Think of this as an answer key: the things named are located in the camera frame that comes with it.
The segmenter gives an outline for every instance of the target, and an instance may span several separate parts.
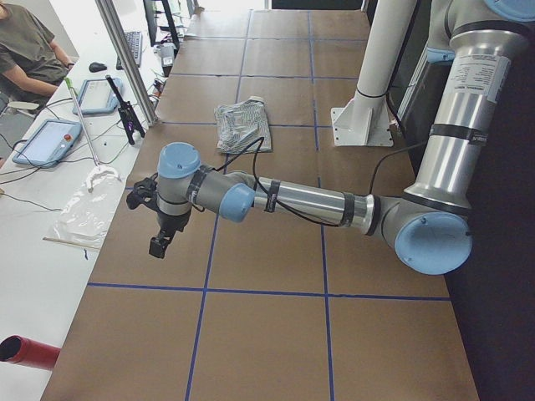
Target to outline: keyboard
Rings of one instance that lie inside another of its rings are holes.
[[[143,35],[139,31],[129,31],[125,32],[125,39],[130,47],[132,56],[134,56],[135,64],[139,67],[141,65],[141,54],[143,49],[141,48],[141,39]],[[123,69],[123,65],[117,57],[117,64],[115,65],[116,69]]]

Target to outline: cloth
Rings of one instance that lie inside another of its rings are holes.
[[[259,151],[272,150],[268,117],[262,98],[251,96],[245,102],[217,106],[214,115],[219,136],[217,150],[220,152],[240,153],[260,137],[263,137],[264,141]],[[255,145],[245,153],[253,153],[256,149]]]
[[[47,97],[21,90],[2,74],[18,64],[30,78],[60,84],[69,70],[50,48],[54,34],[26,8],[3,6],[8,17],[0,20],[0,90],[16,100],[44,104]]]

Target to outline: table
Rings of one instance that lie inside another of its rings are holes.
[[[330,128],[359,76],[363,13],[202,12],[190,33],[128,185],[173,141],[222,164],[214,108],[259,95],[273,134],[259,175],[367,191],[389,150],[336,148]],[[375,193],[413,181],[408,157],[390,158]],[[443,278],[385,243],[292,216],[195,212],[162,261],[148,255],[157,231],[153,212],[120,203],[43,401],[477,399]]]
[[[142,78],[149,88],[155,78],[160,78],[160,60],[152,53],[148,38],[144,38],[145,49],[140,67]],[[84,79],[103,78],[106,74],[122,78],[125,84],[123,97],[136,103],[124,71],[115,69],[115,51],[107,34],[94,38],[94,47],[83,54],[69,73],[75,88]],[[90,73],[88,66],[100,61],[108,69]],[[63,83],[50,99],[49,109],[45,109],[35,119],[25,138],[29,137],[44,119],[54,118],[77,120],[72,113],[72,101]],[[135,107],[140,121],[145,117],[139,107]],[[94,138],[93,145],[99,158],[110,161],[123,179],[130,173],[135,158],[143,142],[135,133],[135,145],[125,146],[127,139],[117,112],[106,116],[88,117],[89,133]],[[85,138],[80,137],[73,152],[66,160],[77,160],[90,156]],[[26,175],[25,166],[15,165],[11,158],[0,170],[0,183]],[[51,208],[63,208],[72,194],[84,183],[88,173],[94,168],[92,160],[77,163],[63,163],[52,169],[43,169],[20,181],[0,184],[7,194],[31,200]],[[74,313],[88,281],[98,251],[89,248],[44,241],[48,228],[54,223],[58,212],[47,212],[36,206],[0,197],[0,238],[2,238],[2,263],[0,272],[0,338],[17,334],[42,343],[61,347]],[[38,369],[0,363],[0,399],[28,401],[39,399],[50,372]]]

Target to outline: t-shirt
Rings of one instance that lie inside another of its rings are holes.
[[[18,64],[30,78],[59,84],[68,69],[50,48],[54,34],[26,8],[13,4],[3,6],[8,16],[0,20],[0,90],[23,101],[43,103],[44,99],[46,102],[41,95],[22,91],[3,73]]]

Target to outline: red cylinder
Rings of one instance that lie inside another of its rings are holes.
[[[59,351],[60,348],[29,338],[11,336],[0,344],[0,361],[52,370],[58,359]]]

